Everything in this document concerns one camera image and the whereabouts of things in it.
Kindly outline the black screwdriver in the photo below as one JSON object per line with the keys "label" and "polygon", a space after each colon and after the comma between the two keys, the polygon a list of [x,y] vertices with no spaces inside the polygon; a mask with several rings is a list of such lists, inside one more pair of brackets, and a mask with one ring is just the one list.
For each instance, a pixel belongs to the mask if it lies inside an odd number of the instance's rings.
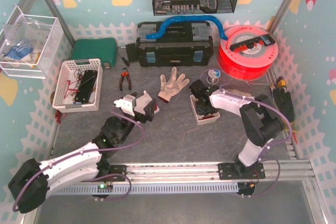
{"label": "black screwdriver", "polygon": [[130,63],[126,60],[126,58],[119,52],[119,50],[117,50],[118,55],[121,57],[122,61],[124,62],[124,64],[129,67]]}

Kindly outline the aluminium rail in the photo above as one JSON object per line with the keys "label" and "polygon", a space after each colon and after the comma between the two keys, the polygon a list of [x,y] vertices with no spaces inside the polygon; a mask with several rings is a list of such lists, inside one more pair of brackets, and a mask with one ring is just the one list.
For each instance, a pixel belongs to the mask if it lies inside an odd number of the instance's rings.
{"label": "aluminium rail", "polygon": [[186,182],[271,182],[314,179],[315,175],[308,160],[269,160],[262,162],[265,178],[221,180],[218,162],[191,163],[130,163],[109,164],[108,161],[94,160],[75,162],[68,159],[59,164],[55,161],[40,162],[32,173],[45,178],[50,184],[75,184],[93,178],[99,181],[124,182],[129,178],[135,183],[186,183]]}

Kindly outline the white spring tray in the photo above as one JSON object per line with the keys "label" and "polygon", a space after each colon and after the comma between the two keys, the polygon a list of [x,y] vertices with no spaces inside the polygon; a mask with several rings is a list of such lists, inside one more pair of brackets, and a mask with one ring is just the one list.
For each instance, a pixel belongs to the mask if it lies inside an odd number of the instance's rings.
{"label": "white spring tray", "polygon": [[190,102],[191,102],[191,108],[195,117],[195,121],[197,125],[204,125],[204,124],[209,124],[209,123],[214,123],[220,118],[220,113],[216,112],[214,114],[210,115],[198,115],[196,113],[196,104],[195,102],[198,101],[196,97],[193,95],[190,95]]}

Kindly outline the black tool box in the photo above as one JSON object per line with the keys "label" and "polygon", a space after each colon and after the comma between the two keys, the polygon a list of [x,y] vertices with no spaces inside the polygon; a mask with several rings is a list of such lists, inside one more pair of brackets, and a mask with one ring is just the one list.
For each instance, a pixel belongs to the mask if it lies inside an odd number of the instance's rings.
{"label": "black tool box", "polygon": [[206,66],[213,56],[213,39],[208,22],[172,23],[158,39],[161,22],[142,22],[136,31],[136,60],[142,67]]}

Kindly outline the red filament spool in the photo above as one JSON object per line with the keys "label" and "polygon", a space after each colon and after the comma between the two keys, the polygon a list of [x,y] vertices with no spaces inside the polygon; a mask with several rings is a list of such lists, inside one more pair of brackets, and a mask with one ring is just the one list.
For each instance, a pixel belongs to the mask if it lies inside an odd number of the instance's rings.
{"label": "red filament spool", "polygon": [[230,45],[270,34],[266,30],[252,25],[236,25],[225,31],[228,39],[221,40],[218,47],[217,62],[221,69],[238,80],[256,80],[262,77],[278,56],[278,45],[265,47],[257,45],[253,49],[234,52]]}

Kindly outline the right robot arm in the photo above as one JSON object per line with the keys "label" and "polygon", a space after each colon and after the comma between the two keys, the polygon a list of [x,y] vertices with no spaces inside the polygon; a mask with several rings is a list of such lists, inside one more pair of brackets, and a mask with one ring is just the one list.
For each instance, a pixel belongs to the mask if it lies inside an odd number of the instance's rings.
{"label": "right robot arm", "polygon": [[271,100],[264,94],[251,97],[218,86],[209,88],[201,80],[194,81],[189,90],[196,98],[197,115],[210,116],[224,110],[242,119],[247,141],[234,162],[218,164],[219,178],[265,178],[261,154],[284,129],[284,123],[271,105]]}

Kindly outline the white peg board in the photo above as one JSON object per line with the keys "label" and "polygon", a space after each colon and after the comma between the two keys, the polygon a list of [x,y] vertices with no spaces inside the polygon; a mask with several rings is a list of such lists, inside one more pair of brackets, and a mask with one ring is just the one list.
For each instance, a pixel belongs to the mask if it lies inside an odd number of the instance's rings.
{"label": "white peg board", "polygon": [[143,91],[143,94],[136,98],[136,106],[133,109],[133,112],[135,114],[142,114],[144,115],[144,111],[143,108],[146,105],[147,101],[150,101],[152,99],[152,97],[147,93],[146,90]]}

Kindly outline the green plastic case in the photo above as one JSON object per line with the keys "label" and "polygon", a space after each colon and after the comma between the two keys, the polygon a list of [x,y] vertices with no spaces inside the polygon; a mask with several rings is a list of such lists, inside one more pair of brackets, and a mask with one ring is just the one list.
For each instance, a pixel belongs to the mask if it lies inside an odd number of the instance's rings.
{"label": "green plastic case", "polygon": [[118,46],[114,38],[78,39],[71,60],[99,58],[103,67],[114,67]]}

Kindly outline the black rubber glove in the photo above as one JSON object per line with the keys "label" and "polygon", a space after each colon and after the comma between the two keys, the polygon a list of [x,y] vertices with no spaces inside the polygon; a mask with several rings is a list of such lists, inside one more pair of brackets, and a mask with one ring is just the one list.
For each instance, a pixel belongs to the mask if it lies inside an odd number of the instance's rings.
{"label": "black rubber glove", "polygon": [[278,110],[290,123],[293,123],[295,120],[295,113],[290,92],[286,91],[285,88],[275,88],[272,94]]}

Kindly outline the black power strip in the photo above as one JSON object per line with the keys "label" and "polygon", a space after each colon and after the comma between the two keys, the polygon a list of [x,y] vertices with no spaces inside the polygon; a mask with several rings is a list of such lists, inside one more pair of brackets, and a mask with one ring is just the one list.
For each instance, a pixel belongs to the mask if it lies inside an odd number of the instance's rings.
{"label": "black power strip", "polygon": [[257,45],[268,47],[274,44],[275,44],[275,40],[273,36],[270,34],[264,34],[258,37],[254,37],[254,38],[230,45],[229,49],[234,52],[240,52],[240,51],[245,51],[248,49],[253,49]]}

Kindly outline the clear acrylic box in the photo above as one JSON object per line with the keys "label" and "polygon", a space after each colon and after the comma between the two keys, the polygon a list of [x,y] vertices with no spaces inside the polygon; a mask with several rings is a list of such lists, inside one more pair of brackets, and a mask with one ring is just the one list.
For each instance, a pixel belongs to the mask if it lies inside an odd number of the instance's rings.
{"label": "clear acrylic box", "polygon": [[11,16],[1,31],[1,70],[9,77],[45,79],[64,35],[59,19],[24,14],[18,6]]}

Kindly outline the black battery holder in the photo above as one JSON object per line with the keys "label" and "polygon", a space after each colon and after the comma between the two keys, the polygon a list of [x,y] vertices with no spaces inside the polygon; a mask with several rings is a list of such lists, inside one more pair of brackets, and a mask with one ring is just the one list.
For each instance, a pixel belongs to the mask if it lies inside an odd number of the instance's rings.
{"label": "black battery holder", "polygon": [[94,84],[97,79],[98,72],[96,70],[86,70],[80,81],[78,91],[75,95],[76,103],[88,103],[92,94]]}

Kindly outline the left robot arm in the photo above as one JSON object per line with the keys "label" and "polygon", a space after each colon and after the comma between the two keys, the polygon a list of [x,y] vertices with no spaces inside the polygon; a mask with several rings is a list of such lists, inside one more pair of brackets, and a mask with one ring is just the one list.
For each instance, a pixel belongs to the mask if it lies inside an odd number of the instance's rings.
{"label": "left robot arm", "polygon": [[115,100],[114,112],[106,119],[99,134],[75,151],[46,161],[25,161],[8,183],[14,198],[13,212],[26,214],[38,208],[55,192],[84,181],[103,180],[111,175],[108,159],[118,150],[131,148],[125,140],[134,127],[151,122],[158,111],[156,99],[147,92],[132,93]]}

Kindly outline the white knit glove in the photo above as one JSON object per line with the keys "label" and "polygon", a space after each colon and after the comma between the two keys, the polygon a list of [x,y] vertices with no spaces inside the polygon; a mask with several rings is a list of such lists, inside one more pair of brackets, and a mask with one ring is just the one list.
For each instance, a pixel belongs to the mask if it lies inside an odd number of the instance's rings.
{"label": "white knit glove", "polygon": [[164,74],[160,75],[160,91],[158,98],[165,103],[169,103],[171,98],[177,95],[183,88],[185,88],[190,82],[190,79],[186,78],[184,73],[177,75],[177,67],[173,67],[171,75],[168,80]]}
{"label": "white knit glove", "polygon": [[236,97],[236,98],[239,98],[239,99],[251,98],[252,97],[252,95],[250,93],[242,92],[242,91],[239,91],[237,89],[226,89],[225,94],[230,96],[230,97]]}

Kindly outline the blue white gloves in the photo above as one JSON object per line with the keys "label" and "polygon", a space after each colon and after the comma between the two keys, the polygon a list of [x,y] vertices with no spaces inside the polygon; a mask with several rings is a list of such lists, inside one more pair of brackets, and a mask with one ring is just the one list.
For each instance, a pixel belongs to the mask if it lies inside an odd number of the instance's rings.
{"label": "blue white gloves", "polygon": [[18,43],[17,45],[13,46],[9,52],[5,54],[5,57],[12,59],[12,60],[19,60],[19,61],[29,61],[31,60],[30,54],[33,52],[33,47],[31,44],[27,44],[23,41]]}

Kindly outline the white perforated basket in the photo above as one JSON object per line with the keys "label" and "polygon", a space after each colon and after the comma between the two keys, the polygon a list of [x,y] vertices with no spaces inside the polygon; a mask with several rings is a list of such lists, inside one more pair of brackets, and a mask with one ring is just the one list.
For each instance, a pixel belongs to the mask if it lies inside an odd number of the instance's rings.
{"label": "white perforated basket", "polygon": [[[75,95],[86,70],[96,70],[97,79],[88,103],[76,103]],[[100,104],[102,64],[99,58],[66,60],[62,63],[52,107],[62,113],[97,111]]]}

